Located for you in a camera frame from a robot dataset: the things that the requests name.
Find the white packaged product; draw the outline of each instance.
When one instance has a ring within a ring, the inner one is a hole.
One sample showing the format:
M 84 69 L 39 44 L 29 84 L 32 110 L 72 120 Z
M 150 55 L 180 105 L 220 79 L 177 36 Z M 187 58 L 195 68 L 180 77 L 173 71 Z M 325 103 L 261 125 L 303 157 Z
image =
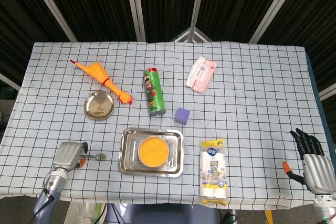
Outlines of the white packaged product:
M 227 184 L 224 141 L 213 140 L 203 142 L 199 153 L 199 196 L 202 205 L 221 204 L 227 202 Z

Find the yellow label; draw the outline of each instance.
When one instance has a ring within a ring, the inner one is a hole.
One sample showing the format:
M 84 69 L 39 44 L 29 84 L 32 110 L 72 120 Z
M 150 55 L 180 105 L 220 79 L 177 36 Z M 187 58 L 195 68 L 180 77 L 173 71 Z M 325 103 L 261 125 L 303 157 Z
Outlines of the yellow label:
M 224 145 L 224 139 L 216 139 L 211 141 L 206 141 L 202 143 L 202 147 L 219 147 Z
M 225 200 L 219 200 L 219 199 L 203 199 L 202 200 L 202 205 L 206 204 L 221 204 L 222 206 L 226 206 L 226 201 Z
M 227 188 L 227 184 L 224 185 L 224 187 L 219 187 L 218 185 L 202 185 L 203 188 L 210 188 L 210 189 L 226 189 Z
M 218 161 L 210 161 L 211 166 L 218 166 Z

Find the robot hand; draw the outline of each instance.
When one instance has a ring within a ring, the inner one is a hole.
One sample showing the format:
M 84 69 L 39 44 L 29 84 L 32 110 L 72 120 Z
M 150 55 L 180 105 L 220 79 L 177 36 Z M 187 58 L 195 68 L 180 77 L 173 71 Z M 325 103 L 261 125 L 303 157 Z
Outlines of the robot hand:
M 45 182 L 46 178 L 43 180 L 42 193 L 35 203 L 33 209 L 34 216 L 29 224 L 32 223 L 35 217 L 35 224 L 50 223 L 64 185 L 67 182 L 68 172 L 75 168 L 80 168 L 85 162 L 85 158 L 82 158 L 78 163 L 78 159 L 82 151 L 85 153 L 88 152 L 88 144 L 86 142 L 61 143 L 55 155 L 54 161 L 52 162 L 54 169 L 46 175 L 46 177 L 49 175 L 47 181 Z
M 329 159 L 324 156 L 321 144 L 314 136 L 299 129 L 290 134 L 295 139 L 302 160 L 304 177 L 294 174 L 283 161 L 285 173 L 315 194 L 313 204 L 320 221 L 318 223 L 336 223 L 336 201 L 331 197 L 336 190 L 336 178 Z

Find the metal frame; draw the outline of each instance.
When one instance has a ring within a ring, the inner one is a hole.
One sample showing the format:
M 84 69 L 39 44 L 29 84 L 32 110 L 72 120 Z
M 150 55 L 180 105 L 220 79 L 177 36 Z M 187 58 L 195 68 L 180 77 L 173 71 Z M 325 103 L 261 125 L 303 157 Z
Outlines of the metal frame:
M 187 30 L 184 30 L 182 33 L 173 38 L 170 42 L 191 42 L 191 43 L 200 43 L 200 42 L 212 42 L 208 36 L 202 33 L 197 27 L 194 30 L 194 38 L 192 41 L 189 41 L 190 27 Z
M 138 42 L 146 42 L 141 0 L 129 0 L 129 1 L 131 6 L 136 40 Z
M 202 0 L 195 0 L 194 2 L 193 16 L 191 18 L 190 34 L 188 38 L 189 42 L 193 42 L 194 40 L 195 28 L 196 28 L 198 14 L 200 11 L 201 1 Z
M 56 19 L 57 23 L 61 26 L 62 30 L 66 34 L 66 36 L 69 38 L 71 42 L 77 42 L 77 39 L 73 32 L 71 31 L 70 27 L 68 26 L 67 22 L 65 21 L 62 13 L 58 9 L 56 3 L 54 0 L 43 0 L 44 3 L 47 5 L 49 10 L 51 11 L 52 15 Z
M 285 0 L 273 0 L 272 4 L 269 6 L 267 13 L 264 15 L 256 31 L 252 35 L 249 43 L 256 44 L 266 31 L 269 24 L 272 22 L 273 18 L 276 16 L 280 8 L 282 7 Z
M 331 85 L 330 87 L 322 90 L 320 93 L 319 93 L 319 96 L 320 96 L 320 100 L 323 101 L 329 97 L 331 97 L 332 95 L 335 95 L 336 94 L 336 83 Z
M 13 89 L 20 90 L 20 86 L 16 84 L 15 82 L 9 80 L 7 77 L 5 77 L 3 74 L 0 73 L 0 80 L 2 80 L 4 83 L 11 86 Z

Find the metal plate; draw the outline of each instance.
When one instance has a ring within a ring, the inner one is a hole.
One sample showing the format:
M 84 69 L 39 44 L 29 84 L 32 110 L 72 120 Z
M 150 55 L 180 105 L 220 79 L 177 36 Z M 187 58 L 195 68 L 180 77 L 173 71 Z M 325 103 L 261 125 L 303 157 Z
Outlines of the metal plate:
M 166 162 L 156 168 L 141 163 L 138 148 L 150 136 L 165 140 L 169 148 Z M 122 133 L 119 170 L 125 174 L 175 178 L 183 171 L 183 135 L 176 130 L 129 128 Z
M 93 120 L 103 120 L 114 110 L 114 99 L 105 91 L 95 91 L 84 102 L 84 112 Z

